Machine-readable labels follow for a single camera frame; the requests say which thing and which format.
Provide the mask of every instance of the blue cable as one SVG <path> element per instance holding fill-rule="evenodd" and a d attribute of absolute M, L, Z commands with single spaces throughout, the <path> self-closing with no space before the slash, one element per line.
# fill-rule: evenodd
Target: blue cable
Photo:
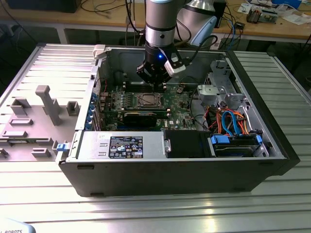
<path fill-rule="evenodd" d="M 240 134 L 241 134 L 241 131 L 240 131 L 239 127 L 238 127 L 237 119 L 235 118 L 235 115 L 234 115 L 232 112 L 225 111 L 225 112 L 223 113 L 223 116 L 222 116 L 222 126 L 223 126 L 223 129 L 224 129 L 228 134 L 230 134 L 230 136 L 233 136 L 233 133 L 230 132 L 230 130 L 227 129 L 227 127 L 225 126 L 225 115 L 227 115 L 228 113 L 230 113 L 231 116 L 232 116 L 233 128 L 234 128 L 235 133 L 238 134 L 238 135 L 240 135 Z"/>
<path fill-rule="evenodd" d="M 230 45 L 228 47 L 228 51 L 229 51 L 231 49 L 232 44 L 233 44 L 233 40 L 234 40 L 234 36 L 235 36 L 235 27 L 234 27 L 234 25 L 233 25 L 231 20 L 228 19 L 228 21 L 231 23 L 232 30 L 233 30 L 232 40 L 231 40 Z"/>

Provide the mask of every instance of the power supply label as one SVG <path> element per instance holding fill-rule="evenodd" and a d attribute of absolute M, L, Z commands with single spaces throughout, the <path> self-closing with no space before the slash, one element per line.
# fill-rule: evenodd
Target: power supply label
<path fill-rule="evenodd" d="M 143 158 L 142 137 L 110 137 L 109 158 Z"/>

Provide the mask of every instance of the workbench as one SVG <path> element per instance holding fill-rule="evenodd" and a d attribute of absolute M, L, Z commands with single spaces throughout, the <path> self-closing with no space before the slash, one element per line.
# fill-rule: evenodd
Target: workbench
<path fill-rule="evenodd" d="M 81 102 L 95 64 L 93 49 L 90 45 L 36 47 L 0 98 L 0 129 L 12 114 L 9 106 L 15 98 L 39 104 L 35 95 L 39 84 L 57 90 L 52 98 L 60 104 Z M 252 192 L 84 198 L 54 161 L 2 159 L 1 215 L 30 223 L 37 233 L 310 232 L 310 96 L 276 57 L 235 54 L 301 160 L 285 175 L 268 178 Z"/>
<path fill-rule="evenodd" d="M 97 4 L 110 2 L 109 0 L 95 0 Z M 237 21 L 245 23 L 245 29 L 241 36 L 241 39 L 248 40 L 263 40 L 263 41 L 280 41 L 280 42 L 292 42 L 292 43 L 305 43 L 311 32 L 311 24 L 295 25 L 282 18 L 279 18 L 276 24 L 258 23 L 251 24 L 246 22 L 246 14 L 238 13 L 238 5 L 243 3 L 243 0 L 229 0 L 229 8 L 232 15 Z M 124 4 L 123 0 L 117 0 L 112 4 L 106 6 L 109 9 L 118 5 Z M 84 30 L 99 30 L 99 31 L 121 31 L 126 29 L 125 6 L 111 10 L 110 18 L 98 15 L 94 12 L 87 12 L 79 7 L 76 13 L 61 13 L 61 12 L 45 12 L 45 11 L 32 11 L 32 10 L 12 10 L 7 4 L 6 8 L 10 14 L 21 24 L 25 26 L 36 27 L 50 27 L 57 30 L 60 43 L 68 44 L 65 29 L 84 29 Z M 93 10 L 92 1 L 87 1 L 84 7 L 89 10 Z M 299 10 L 311 10 L 311 6 L 301 4 Z M 138 30 L 144 28 L 144 4 L 136 4 L 136 27 Z M 0 8 L 0 24 L 14 25 L 16 24 L 6 12 Z M 219 39 L 227 37 L 230 33 L 230 28 L 225 20 L 222 20 L 221 26 L 215 28 L 213 34 L 218 36 Z"/>

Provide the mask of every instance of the wooden table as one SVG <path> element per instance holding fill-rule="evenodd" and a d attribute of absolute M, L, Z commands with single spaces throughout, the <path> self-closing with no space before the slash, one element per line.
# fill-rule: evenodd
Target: wooden table
<path fill-rule="evenodd" d="M 110 0 L 95 0 L 96 4 L 109 2 Z M 229 0 L 229 8 L 232 15 L 237 21 L 245 23 L 245 29 L 242 39 L 249 40 L 266 40 L 266 41 L 283 41 L 294 43 L 305 43 L 311 33 L 311 24 L 295 25 L 282 18 L 277 20 L 276 24 L 258 23 L 251 24 L 246 22 L 246 14 L 236 12 L 238 4 L 243 3 L 243 0 Z M 123 0 L 116 0 L 113 4 L 103 6 L 101 9 L 108 9 L 124 4 Z M 56 28 L 60 42 L 67 44 L 68 40 L 64 29 L 85 29 L 99 31 L 125 31 L 125 6 L 113 9 L 110 11 L 109 18 L 98 15 L 94 12 L 87 12 L 79 7 L 76 13 L 61 13 L 61 12 L 43 12 L 32 10 L 12 10 L 5 3 L 10 14 L 22 25 L 52 27 Z M 92 0 L 84 4 L 84 7 L 93 10 Z M 142 29 L 145 24 L 144 4 L 136 3 L 136 27 Z M 302 4 L 302 10 L 311 10 L 310 6 Z M 6 12 L 0 8 L 0 24 L 14 25 L 16 24 Z M 219 38 L 226 37 L 230 33 L 225 20 L 222 20 L 220 28 L 214 29 L 213 34 Z"/>

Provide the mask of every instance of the blue clip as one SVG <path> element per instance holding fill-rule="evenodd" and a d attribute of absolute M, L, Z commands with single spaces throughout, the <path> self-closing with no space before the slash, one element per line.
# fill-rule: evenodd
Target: blue clip
<path fill-rule="evenodd" d="M 230 143 L 229 137 L 226 135 L 213 135 L 211 138 L 212 144 L 216 143 Z"/>
<path fill-rule="evenodd" d="M 97 100 L 97 98 L 98 98 L 98 96 L 95 93 L 92 93 L 91 100 L 95 101 L 95 100 Z"/>
<path fill-rule="evenodd" d="M 93 113 L 93 111 L 91 109 L 88 109 L 87 114 L 88 115 L 93 115 L 94 113 Z"/>
<path fill-rule="evenodd" d="M 70 143 L 59 143 L 56 147 L 57 151 L 68 151 L 70 149 Z"/>
<path fill-rule="evenodd" d="M 256 139 L 257 139 L 258 143 L 261 145 L 261 144 L 262 144 L 262 138 L 261 138 L 261 136 L 260 136 L 260 135 L 257 135 L 257 136 L 256 136 Z"/>
<path fill-rule="evenodd" d="M 91 116 L 87 116 L 87 117 L 86 117 L 86 121 L 87 121 L 87 122 L 90 122 L 90 121 L 93 119 Z"/>
<path fill-rule="evenodd" d="M 88 122 L 84 125 L 84 130 L 90 130 L 91 129 L 91 124 Z"/>

